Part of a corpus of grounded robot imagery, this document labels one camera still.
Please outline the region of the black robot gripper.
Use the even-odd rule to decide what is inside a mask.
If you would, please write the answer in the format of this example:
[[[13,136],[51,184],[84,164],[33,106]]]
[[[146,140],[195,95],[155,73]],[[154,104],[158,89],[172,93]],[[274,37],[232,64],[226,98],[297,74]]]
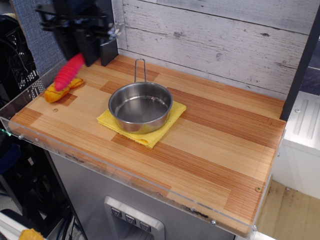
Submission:
[[[52,0],[35,8],[45,31],[53,32],[67,60],[79,50],[87,67],[100,58],[100,40],[114,41],[118,27],[108,23],[95,0]]]

